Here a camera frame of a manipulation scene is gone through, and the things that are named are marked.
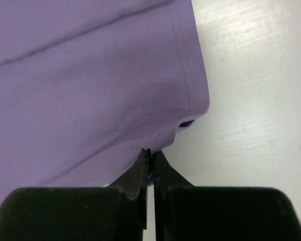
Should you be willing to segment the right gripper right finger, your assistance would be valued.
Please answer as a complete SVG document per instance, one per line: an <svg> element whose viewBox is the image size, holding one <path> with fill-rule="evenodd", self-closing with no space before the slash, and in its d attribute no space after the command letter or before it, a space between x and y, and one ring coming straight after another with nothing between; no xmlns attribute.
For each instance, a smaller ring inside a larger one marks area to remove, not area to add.
<svg viewBox="0 0 301 241"><path fill-rule="evenodd" d="M153 156L157 240L301 240L289 198L267 187L194 186Z"/></svg>

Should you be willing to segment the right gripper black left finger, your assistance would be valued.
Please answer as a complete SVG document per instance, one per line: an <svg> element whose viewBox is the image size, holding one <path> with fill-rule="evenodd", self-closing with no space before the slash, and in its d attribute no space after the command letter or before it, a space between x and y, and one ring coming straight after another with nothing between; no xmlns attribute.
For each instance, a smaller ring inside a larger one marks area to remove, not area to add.
<svg viewBox="0 0 301 241"><path fill-rule="evenodd" d="M0 206L0 240L142 240L150 150L107 187L19 188Z"/></svg>

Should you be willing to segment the lilac cloth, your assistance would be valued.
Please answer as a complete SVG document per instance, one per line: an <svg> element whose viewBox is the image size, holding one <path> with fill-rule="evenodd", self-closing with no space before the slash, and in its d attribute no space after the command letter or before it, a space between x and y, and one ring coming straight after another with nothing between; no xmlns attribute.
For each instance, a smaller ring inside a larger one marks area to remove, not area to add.
<svg viewBox="0 0 301 241"><path fill-rule="evenodd" d="M111 183L208 108L191 1L0 1L0 205Z"/></svg>

